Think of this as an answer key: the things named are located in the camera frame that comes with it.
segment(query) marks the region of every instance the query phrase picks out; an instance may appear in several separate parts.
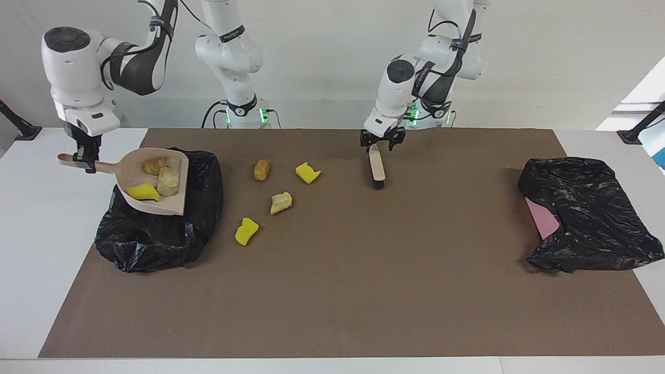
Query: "black plastic bag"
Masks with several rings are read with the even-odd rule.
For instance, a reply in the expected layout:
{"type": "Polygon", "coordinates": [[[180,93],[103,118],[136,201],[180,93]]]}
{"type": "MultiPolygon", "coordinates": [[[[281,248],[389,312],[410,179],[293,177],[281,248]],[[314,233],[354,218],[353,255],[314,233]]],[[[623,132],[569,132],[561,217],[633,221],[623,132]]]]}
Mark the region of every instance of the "black plastic bag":
{"type": "Polygon", "coordinates": [[[217,228],[224,203],[217,157],[180,151],[190,160],[183,216],[139,212],[127,204],[118,186],[113,189],[94,244],[123,272],[154,272],[194,262],[217,228]]]}
{"type": "Polygon", "coordinates": [[[517,184],[561,224],[527,261],[540,270],[625,270],[664,257],[628,196],[603,161],[530,159],[517,184]]]}

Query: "sponge piece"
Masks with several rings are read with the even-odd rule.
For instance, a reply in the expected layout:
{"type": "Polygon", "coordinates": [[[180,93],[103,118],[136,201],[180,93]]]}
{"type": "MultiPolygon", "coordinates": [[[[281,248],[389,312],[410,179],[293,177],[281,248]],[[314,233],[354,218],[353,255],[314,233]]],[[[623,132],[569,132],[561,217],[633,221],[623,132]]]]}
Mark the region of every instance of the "sponge piece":
{"type": "Polygon", "coordinates": [[[259,224],[247,217],[244,217],[242,225],[240,225],[238,230],[235,232],[235,239],[238,241],[238,243],[246,246],[249,239],[252,237],[252,235],[256,234],[257,231],[259,231],[259,224]]]}
{"type": "Polygon", "coordinates": [[[136,200],[155,200],[160,201],[160,195],[150,183],[139,184],[138,186],[127,188],[127,195],[136,200]]]}
{"type": "Polygon", "coordinates": [[[311,166],[309,166],[307,163],[304,163],[295,169],[295,174],[298,174],[298,176],[302,178],[305,183],[310,184],[311,182],[314,182],[314,179],[319,177],[321,170],[315,172],[311,166]]]}

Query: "dustpan handle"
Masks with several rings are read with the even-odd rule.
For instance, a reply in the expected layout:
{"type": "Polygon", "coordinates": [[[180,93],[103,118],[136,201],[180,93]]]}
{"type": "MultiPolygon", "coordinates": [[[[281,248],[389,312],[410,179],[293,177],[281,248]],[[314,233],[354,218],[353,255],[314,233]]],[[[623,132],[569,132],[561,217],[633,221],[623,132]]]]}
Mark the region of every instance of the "dustpan handle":
{"type": "MultiPolygon", "coordinates": [[[[79,166],[79,164],[74,162],[74,157],[71,154],[67,153],[60,153],[58,155],[58,163],[60,165],[71,166],[73,168],[85,169],[85,167],[79,166]]],[[[97,169],[98,172],[107,173],[107,174],[115,174],[116,170],[116,164],[110,164],[108,162],[102,162],[102,161],[95,161],[94,167],[95,169],[97,169]]]]}

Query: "brown mat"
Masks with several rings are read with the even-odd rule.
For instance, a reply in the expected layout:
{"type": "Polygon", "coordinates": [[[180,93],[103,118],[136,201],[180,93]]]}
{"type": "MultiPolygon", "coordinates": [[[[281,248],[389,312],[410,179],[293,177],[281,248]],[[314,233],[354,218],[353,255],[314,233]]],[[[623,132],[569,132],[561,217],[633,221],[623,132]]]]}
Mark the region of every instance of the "brown mat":
{"type": "Polygon", "coordinates": [[[409,132],[382,191],[357,131],[149,130],[142,146],[217,154],[217,234],[188,268],[148,275],[91,250],[39,357],[665,354],[633,272],[525,262],[539,237],[516,183],[530,157],[565,155],[550,130],[409,132]],[[309,186],[304,161],[323,171],[309,186]],[[294,206],[270,216],[284,191],[294,206]],[[261,225],[246,248],[244,216],[261,225]]]}

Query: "food scrap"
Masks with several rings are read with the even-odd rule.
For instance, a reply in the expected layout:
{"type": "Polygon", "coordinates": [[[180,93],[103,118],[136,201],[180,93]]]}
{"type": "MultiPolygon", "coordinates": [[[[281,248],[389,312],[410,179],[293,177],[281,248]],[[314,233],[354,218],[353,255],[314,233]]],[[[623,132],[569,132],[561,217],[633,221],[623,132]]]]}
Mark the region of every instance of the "food scrap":
{"type": "Polygon", "coordinates": [[[238,241],[238,243],[246,246],[249,239],[252,237],[252,235],[256,234],[257,231],[259,231],[259,224],[247,217],[244,217],[243,223],[235,232],[235,239],[238,241]]]}
{"type": "Polygon", "coordinates": [[[157,176],[160,175],[160,170],[162,168],[167,168],[167,167],[168,167],[168,158],[161,157],[161,158],[155,158],[148,162],[144,162],[143,166],[141,166],[141,170],[143,170],[143,172],[146,174],[157,176]]]}
{"type": "Polygon", "coordinates": [[[143,183],[135,187],[127,188],[127,195],[136,200],[160,201],[160,195],[150,183],[143,183]]]}
{"type": "Polygon", "coordinates": [[[298,176],[302,178],[305,183],[310,184],[311,182],[314,182],[314,179],[319,177],[321,171],[319,170],[318,172],[315,172],[311,166],[309,166],[307,163],[304,163],[295,169],[295,174],[298,174],[298,176]]]}
{"type": "Polygon", "coordinates": [[[265,181],[268,179],[268,171],[270,171],[270,162],[266,159],[259,160],[254,166],[254,179],[259,182],[265,181]]]}
{"type": "Polygon", "coordinates": [[[273,205],[270,207],[270,215],[279,213],[284,209],[287,209],[293,204],[293,198],[288,192],[283,194],[277,194],[271,197],[273,200],[273,205]]]}
{"type": "Polygon", "coordinates": [[[173,196],[178,193],[178,184],[180,184],[180,173],[169,167],[160,169],[160,176],[157,179],[157,192],[162,196],[173,196]]]}

